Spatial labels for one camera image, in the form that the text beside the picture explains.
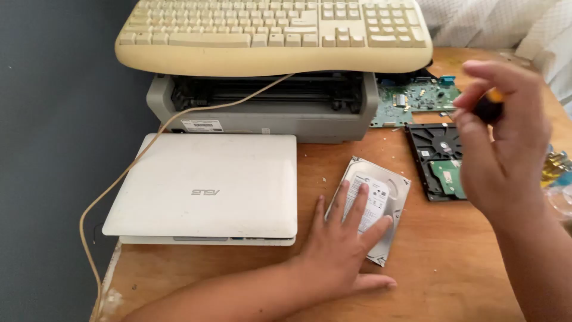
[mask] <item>beige cable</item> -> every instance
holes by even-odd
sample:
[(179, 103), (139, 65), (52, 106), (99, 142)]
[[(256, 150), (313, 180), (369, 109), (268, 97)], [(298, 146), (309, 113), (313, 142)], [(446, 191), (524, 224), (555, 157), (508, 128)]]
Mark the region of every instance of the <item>beige cable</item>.
[(269, 89), (270, 87), (280, 83), (281, 81), (285, 80), (286, 78), (289, 78), (290, 76), (292, 76), (294, 74), (288, 74), (285, 75), (283, 77), (281, 77), (280, 79), (272, 82), (271, 84), (267, 85), (266, 87), (259, 89), (258, 91), (248, 95), (247, 97), (238, 100), (236, 102), (232, 102), (232, 103), (227, 103), (227, 104), (221, 104), (221, 105), (216, 105), (216, 106), (207, 106), (207, 107), (192, 107), (192, 108), (188, 108), (184, 111), (181, 111), (175, 115), (173, 115), (158, 131), (157, 135), (155, 135), (155, 137), (153, 138), (153, 140), (151, 140), (151, 142), (149, 142), (149, 144), (145, 147), (145, 149), (143, 151), (141, 151), (141, 153), (139, 155), (137, 155), (137, 157), (135, 158), (135, 160), (133, 160), (133, 162), (131, 162), (131, 164), (129, 165), (129, 167), (127, 167), (127, 169), (125, 169), (125, 171), (123, 171), (123, 173), (119, 176), (119, 178), (117, 178), (117, 180), (115, 180), (111, 186), (109, 186), (109, 188), (107, 188), (99, 197), (97, 197), (96, 200), (94, 200), (92, 202), (91, 205), (89, 205), (84, 213), (81, 215), (80, 218), (80, 237), (81, 237), (81, 243), (84, 246), (84, 250), (85, 250), (85, 254), (88, 256), (88, 260), (89, 260), (89, 265), (92, 267), (92, 271), (93, 274), (96, 277), (96, 281), (97, 281), (97, 299), (96, 299), (96, 307), (94, 309), (94, 314), (95, 317), (93, 319), (93, 321), (97, 322), (97, 319), (99, 317), (99, 313), (100, 313), (100, 301), (101, 301), (101, 279), (99, 274), (97, 273), (97, 268), (95, 263), (93, 262), (93, 258), (92, 258), (92, 254), (89, 251), (88, 248), (88, 243), (85, 241), (85, 234), (84, 234), (84, 219), (85, 219), (85, 215), (93, 208), (93, 206), (96, 205), (96, 203), (98, 203), (101, 198), (103, 198), (108, 192), (109, 190), (113, 189), (113, 187), (115, 187), (117, 185), (117, 183), (119, 183), (119, 181), (121, 181), (121, 179), (123, 179), (123, 177), (127, 174), (127, 172), (129, 172), (129, 170), (131, 170), (131, 168), (133, 168), (133, 166), (137, 163), (137, 161), (139, 161), (139, 159), (141, 159), (141, 157), (143, 156), (143, 154), (145, 154), (147, 152), (147, 150), (153, 145), (153, 143), (155, 143), (155, 141), (157, 140), (157, 138), (161, 135), (161, 133), (163, 133), (163, 131), (167, 128), (167, 126), (169, 126), (169, 124), (175, 120), (176, 118), (178, 118), (179, 116), (188, 113), (188, 112), (192, 112), (192, 111), (204, 111), (206, 109), (215, 109), (215, 108), (222, 108), (222, 107), (228, 107), (228, 106), (233, 106), (233, 105), (237, 105), (240, 104), (242, 102), (245, 102), (253, 97), (255, 97), (256, 95), (262, 93), (263, 91), (266, 91), (267, 89)]

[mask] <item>white laptop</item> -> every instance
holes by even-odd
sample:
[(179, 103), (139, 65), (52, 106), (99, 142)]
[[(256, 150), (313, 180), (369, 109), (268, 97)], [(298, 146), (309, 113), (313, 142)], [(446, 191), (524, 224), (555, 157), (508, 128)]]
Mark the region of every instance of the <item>white laptop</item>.
[(126, 244), (289, 246), (296, 198), (295, 136), (166, 133), (127, 174), (103, 233)]

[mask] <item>wooden desk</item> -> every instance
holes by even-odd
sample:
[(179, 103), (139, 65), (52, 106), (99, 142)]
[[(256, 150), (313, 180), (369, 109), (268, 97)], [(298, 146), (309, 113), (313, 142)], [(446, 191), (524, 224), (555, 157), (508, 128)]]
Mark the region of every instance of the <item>wooden desk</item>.
[[(436, 76), (470, 82), (460, 66), (468, 59), (506, 60), (478, 49), (436, 48)], [(572, 122), (546, 88), (553, 145), (572, 151)], [(417, 123), (449, 121), (437, 113), (417, 114)], [(292, 247), (118, 245), (105, 289), (118, 302), (105, 303), (101, 317), (119, 321), (132, 310), (193, 282), (282, 262), (297, 254), (308, 235), (315, 202), (327, 203), (352, 155), (412, 180), (391, 254), (384, 269), (364, 261), (363, 270), (392, 276), (392, 292), (369, 292), (296, 313), (285, 321), (523, 321), (495, 237), (484, 216), (468, 202), (430, 203), (416, 173), (403, 130), (371, 129), (360, 142), (298, 145), (298, 235)], [(215, 304), (224, 305), (224, 301)]]

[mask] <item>hard drive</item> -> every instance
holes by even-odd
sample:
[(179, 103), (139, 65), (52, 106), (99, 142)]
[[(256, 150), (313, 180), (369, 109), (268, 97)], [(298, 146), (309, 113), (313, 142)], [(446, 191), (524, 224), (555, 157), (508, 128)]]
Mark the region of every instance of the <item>hard drive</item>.
[[(375, 247), (367, 254), (367, 258), (372, 262), (385, 266), (387, 257), (390, 252), (391, 242), (393, 241), (395, 231), (399, 224), (399, 218), (403, 211), (403, 205), (407, 198), (407, 193), (409, 192), (409, 187), (411, 181), (401, 175), (384, 169), (376, 164), (373, 164), (364, 159), (353, 156), (349, 162), (348, 167), (345, 169), (345, 174), (342, 181), (347, 179), (349, 181), (350, 190), (354, 183), (356, 187), (359, 187), (361, 182), (366, 182), (370, 186), (370, 198), (368, 199), (368, 206), (372, 207), (371, 211), (375, 213), (379, 212), (379, 217), (391, 216), (393, 218), (393, 227), (389, 228), (383, 238), (375, 245)], [(348, 193), (348, 198), (346, 199), (346, 209), (349, 210), (353, 204), (353, 199), (355, 196), (351, 196)], [(326, 218), (333, 202), (330, 203), (328, 210), (326, 211)], [(367, 220), (368, 210), (362, 218), (362, 224), (360, 225), (360, 232), (363, 230), (363, 224)]]
[(405, 134), (429, 201), (466, 200), (462, 146), (455, 123), (408, 124)]

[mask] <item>keyboard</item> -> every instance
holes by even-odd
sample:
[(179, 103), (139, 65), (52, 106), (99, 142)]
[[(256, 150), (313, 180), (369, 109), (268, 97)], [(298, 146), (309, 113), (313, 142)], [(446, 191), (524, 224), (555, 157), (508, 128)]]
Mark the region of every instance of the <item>keyboard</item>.
[(425, 67), (432, 42), (413, 0), (140, 0), (115, 43), (154, 73), (251, 77)]

